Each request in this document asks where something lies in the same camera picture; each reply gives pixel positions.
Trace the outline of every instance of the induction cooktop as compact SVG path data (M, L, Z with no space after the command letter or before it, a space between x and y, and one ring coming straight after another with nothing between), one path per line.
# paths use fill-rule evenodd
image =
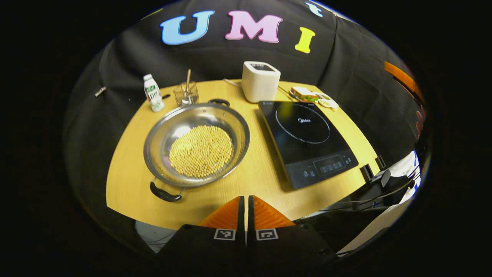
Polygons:
M290 184L303 188L356 167L340 132L313 103L258 103Z

